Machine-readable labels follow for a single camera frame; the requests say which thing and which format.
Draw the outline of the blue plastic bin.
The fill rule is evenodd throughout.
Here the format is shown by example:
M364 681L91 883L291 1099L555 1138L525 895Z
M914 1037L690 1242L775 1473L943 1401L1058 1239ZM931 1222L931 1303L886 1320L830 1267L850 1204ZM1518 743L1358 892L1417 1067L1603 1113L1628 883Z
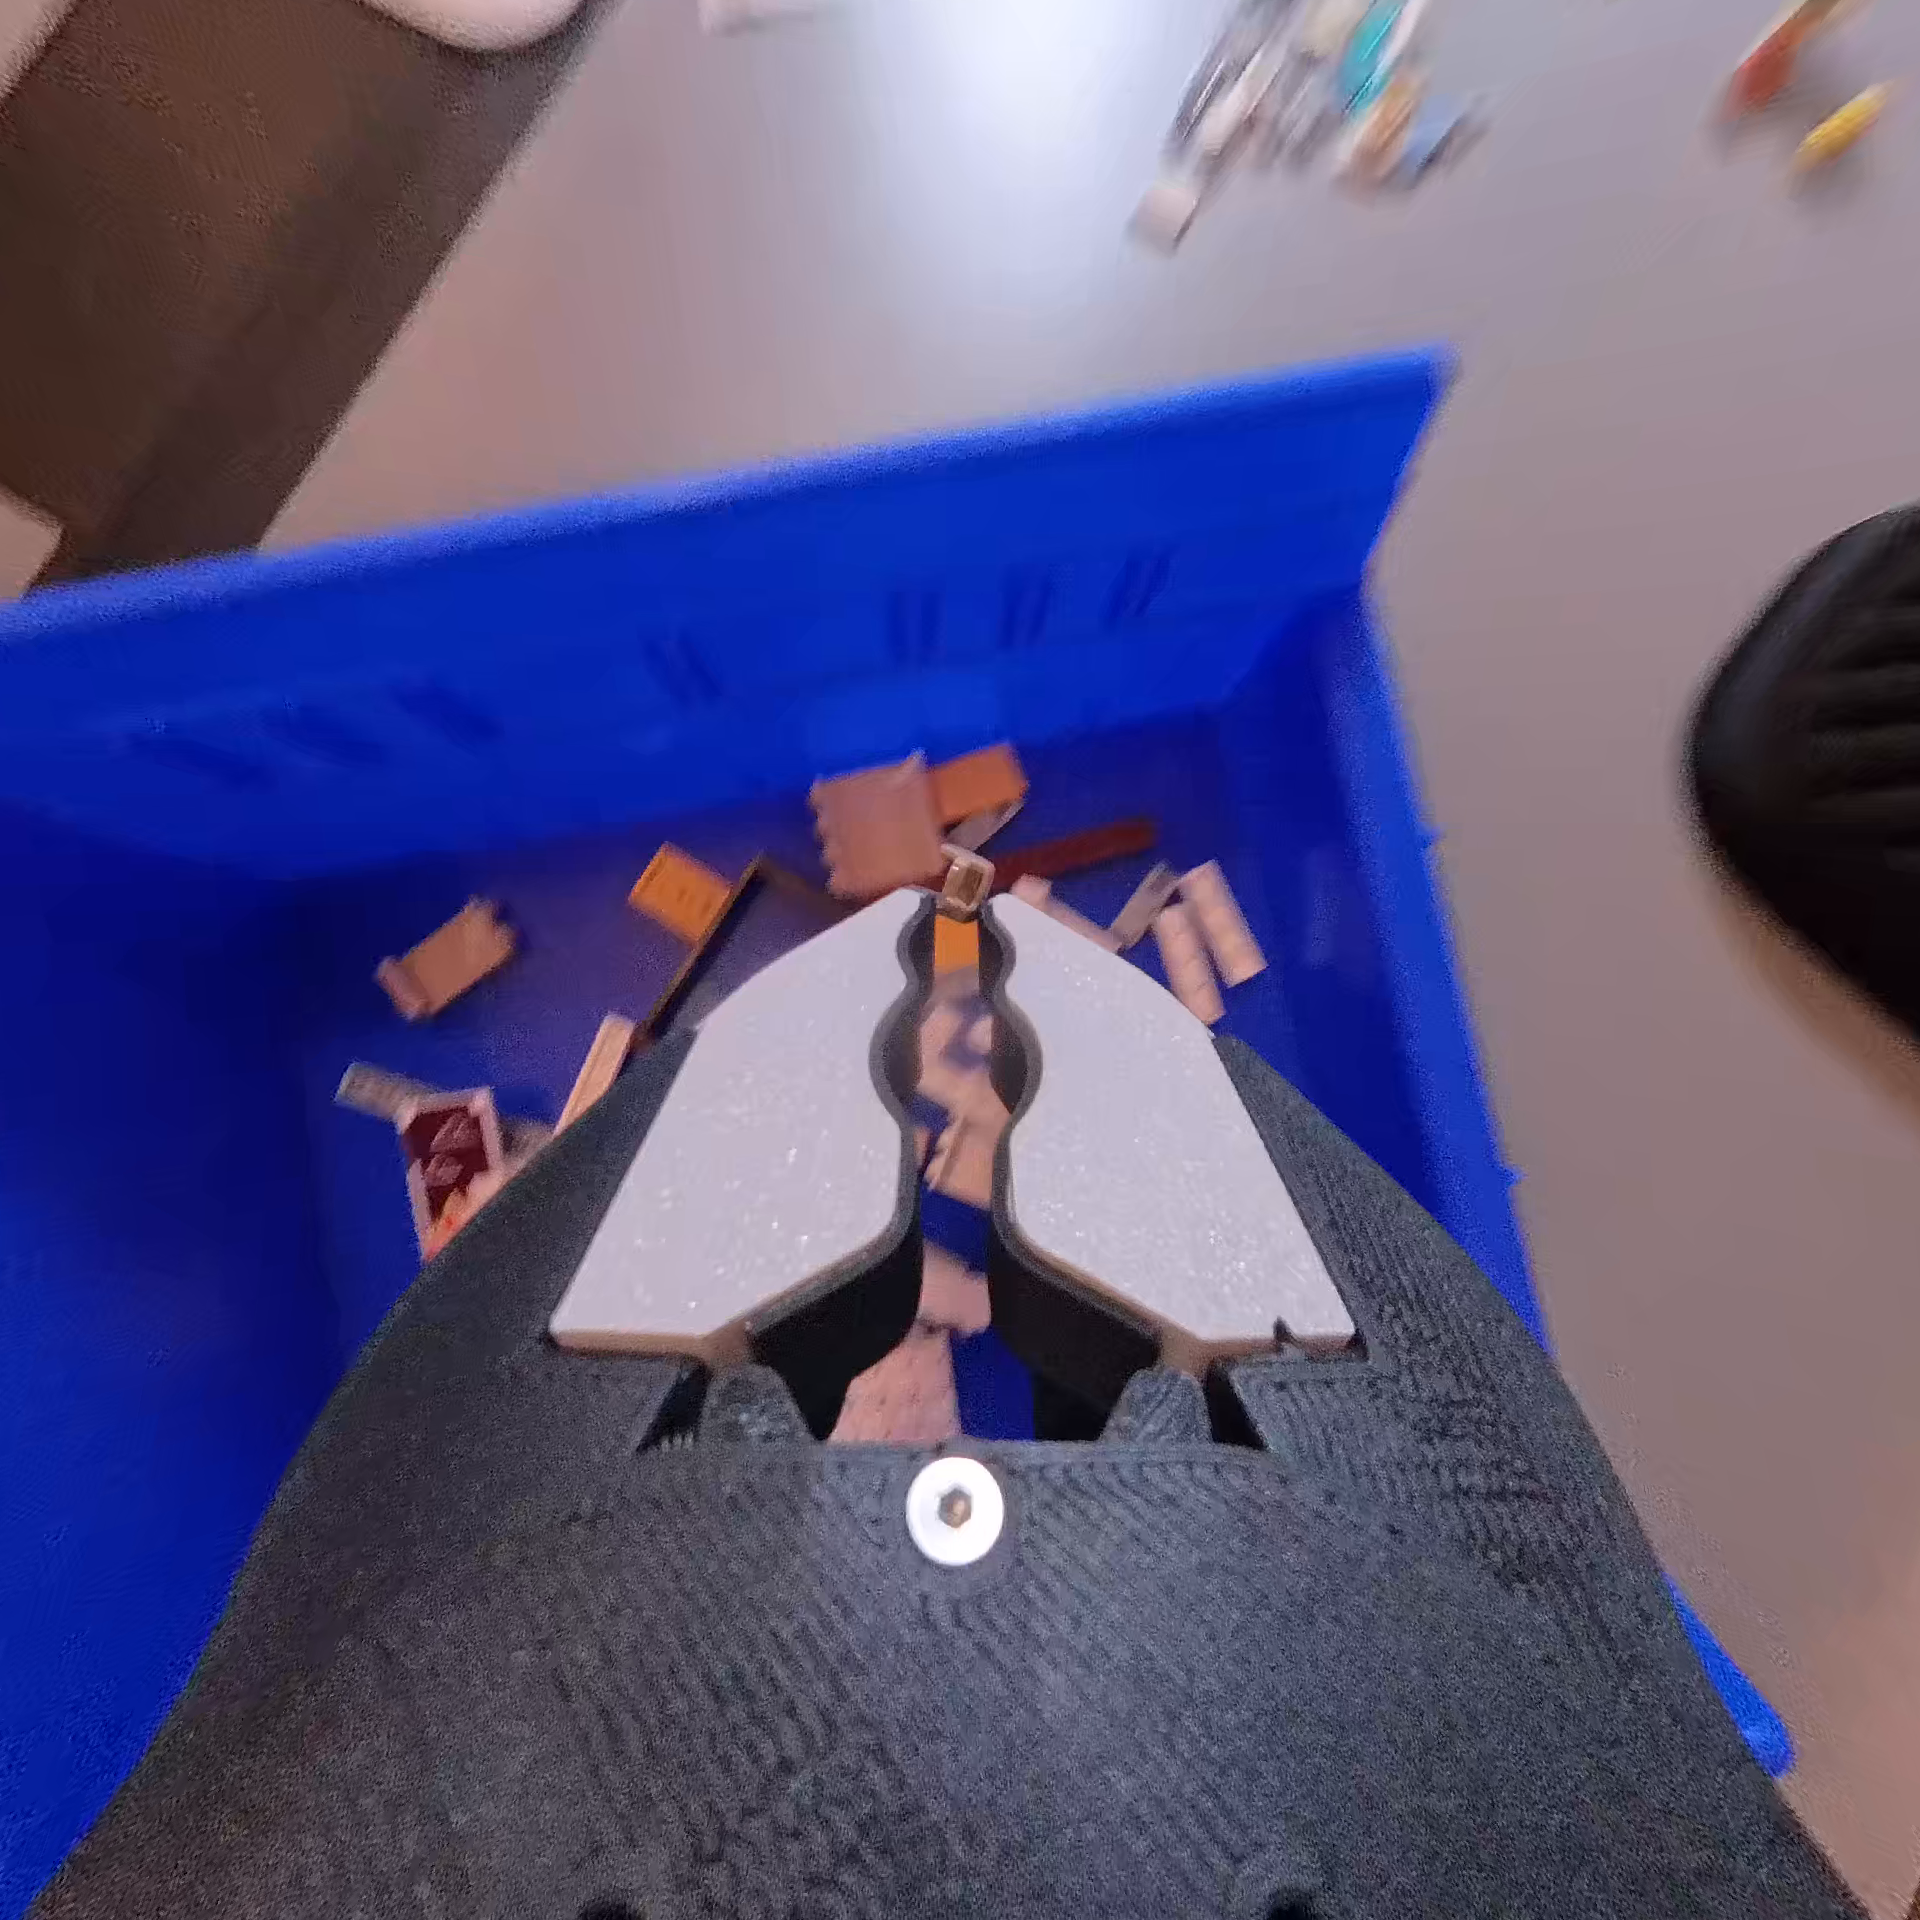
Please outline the blue plastic bin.
M1853 1917L1544 1346L1369 607L1373 354L4 610L4 1904ZM1013 736L1227 856L1212 1032L1358 1320L1035 1436L833 1442L421 1278L324 1079L564 1080L648 829ZM989 1330L1021 1355L1002 1330Z

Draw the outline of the scattered assorted lego bricks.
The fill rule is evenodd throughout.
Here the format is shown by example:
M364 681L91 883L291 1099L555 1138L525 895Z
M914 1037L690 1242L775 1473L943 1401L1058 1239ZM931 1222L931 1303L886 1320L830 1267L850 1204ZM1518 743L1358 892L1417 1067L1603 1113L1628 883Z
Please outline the scattered assorted lego bricks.
M1058 924L1122 959L1128 959L1122 953L1126 940L1107 927L1086 924L1064 912L1042 873L1021 873L1011 883L1002 883L996 875L993 899L983 901L976 922L957 924L943 918L938 912L938 891L947 863L941 846L947 842L963 842L953 836L956 817L950 817L934 800L934 775L925 769L922 756L824 781L811 792L811 802L827 860L827 891L833 899L847 901L850 912L899 888L922 888L934 895L925 927L911 943L914 957L925 966L925 996L917 1014L902 1014L888 1034L888 1067L896 1092L905 1096L905 1115L917 1151L917 1113L911 1110L911 1100L920 1080L934 1074L925 1067L925 1037L931 1034L938 1014L957 1011L957 1002L947 996L947 977L938 967L941 935L967 930L979 944L973 985L983 1002L989 1001L983 989L982 933L989 901L1002 895L1015 895L1042 908ZM1240 983L1249 972L1261 967L1252 933L1216 866L1175 878L1175 899L1158 912L1158 943L1165 957L1165 990L1209 1029L1222 1018L1216 983ZM613 1087L625 1079L635 1087L632 1119L646 1119L648 1125L656 1119L659 1100L685 1057L690 1037L693 1032L677 1037L653 1034L636 1067L610 1060L604 1071L609 1083ZM963 1200L983 1203L993 1216L996 1144L1011 1119L993 1087L993 1060L987 1069L976 1071L976 1079L950 1069L928 1092L950 1115L947 1134L931 1138L931 1175L947 1180L956 1168L963 1168L970 1141L983 1135L989 1155L987 1171L982 1171L973 1189L963 1190ZM405 1427L405 1395L418 1395L429 1404L434 1394L450 1389L461 1352L476 1352L481 1368L493 1368L502 1352L528 1352L542 1339L561 1352L574 1352L554 1342L549 1319L619 1184L604 1180L609 1200L603 1207L590 1207L588 1190L568 1181L570 1171L586 1171L590 1174L590 1181L597 1181L590 1152L613 1144L604 1121L588 1125L590 1138L580 1151L561 1148L560 1134L549 1134L542 1138L535 1155L506 1164L502 1158L503 1138L497 1121L481 1092L438 1100L413 1096L398 1100L395 1113L399 1129L421 1129L429 1121L444 1129L464 1125L476 1134L477 1148L422 1148L421 1161L413 1164L413 1180L422 1180L438 1155L454 1158L461 1171L454 1175L454 1207L461 1210L467 1233L444 1242L444 1264L429 1264L421 1272L412 1298L398 1303L335 1389L338 1404L357 1404L369 1395L359 1375L387 1379L386 1394L398 1404L387 1413L387 1434ZM805 1421L820 1434L827 1434L841 1415L854 1379L886 1362L886 1355L908 1339L908 1330L917 1320L925 1280L925 1190L928 1175L917 1155L917 1207L902 1239L883 1261L863 1261L854 1278L830 1280L820 1291L805 1295L798 1307L775 1310L773 1320L753 1335L753 1350L737 1358L759 1362L778 1372ZM717 1372L737 1365L677 1352L580 1355L648 1355L656 1369L701 1362ZM1136 1372L1048 1379L1089 1404L1115 1404L1135 1375Z

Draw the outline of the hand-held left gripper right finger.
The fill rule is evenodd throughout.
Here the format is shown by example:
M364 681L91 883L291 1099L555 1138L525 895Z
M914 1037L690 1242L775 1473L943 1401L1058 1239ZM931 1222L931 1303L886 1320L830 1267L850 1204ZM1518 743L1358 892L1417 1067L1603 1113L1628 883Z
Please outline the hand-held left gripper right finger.
M1203 1375L1358 1320L1212 1029L1135 962L1002 895L982 933L993 1319L1042 1375Z

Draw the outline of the pile of small lego pieces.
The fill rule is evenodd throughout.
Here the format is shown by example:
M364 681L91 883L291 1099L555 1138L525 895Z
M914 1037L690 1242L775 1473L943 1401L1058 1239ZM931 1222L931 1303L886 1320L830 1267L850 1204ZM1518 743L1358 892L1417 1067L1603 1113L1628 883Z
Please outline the pile of small lego pieces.
M1128 236L1175 255L1248 171L1398 195L1483 129L1488 107L1431 78L1430 3L1239 3L1190 75Z

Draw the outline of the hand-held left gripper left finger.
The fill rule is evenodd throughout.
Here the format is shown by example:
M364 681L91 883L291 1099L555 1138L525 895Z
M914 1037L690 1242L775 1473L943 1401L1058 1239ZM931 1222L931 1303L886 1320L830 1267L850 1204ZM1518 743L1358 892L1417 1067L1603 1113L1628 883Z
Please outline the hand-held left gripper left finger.
M574 1352L737 1362L775 1310L883 1261L917 1207L888 1034L925 996L899 888L759 967L693 1032L549 1319Z

